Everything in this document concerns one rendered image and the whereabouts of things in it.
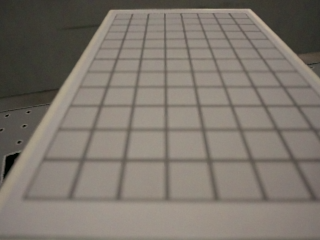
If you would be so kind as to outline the grey perforated base plate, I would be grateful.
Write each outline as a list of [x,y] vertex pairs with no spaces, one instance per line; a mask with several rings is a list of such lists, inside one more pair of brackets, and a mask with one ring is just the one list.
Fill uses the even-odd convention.
[[[320,62],[306,65],[320,78]],[[50,104],[0,111],[0,174],[3,155],[24,148]]]

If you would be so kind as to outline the white deep-well plate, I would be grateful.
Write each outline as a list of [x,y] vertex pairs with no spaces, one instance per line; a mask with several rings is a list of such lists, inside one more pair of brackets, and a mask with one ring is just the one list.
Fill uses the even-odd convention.
[[110,10],[0,240],[320,240],[320,78],[250,9]]

